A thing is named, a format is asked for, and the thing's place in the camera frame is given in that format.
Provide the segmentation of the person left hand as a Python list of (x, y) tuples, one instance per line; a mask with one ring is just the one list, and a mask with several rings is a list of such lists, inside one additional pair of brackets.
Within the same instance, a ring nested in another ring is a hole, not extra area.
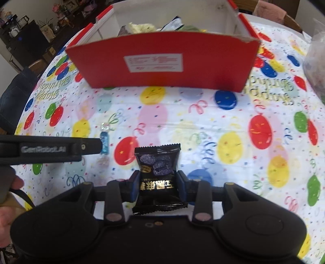
[(7, 193), (0, 207), (0, 247), (5, 248), (11, 243), (10, 228), (13, 221), (24, 213), (25, 208), (17, 201), (12, 193)]

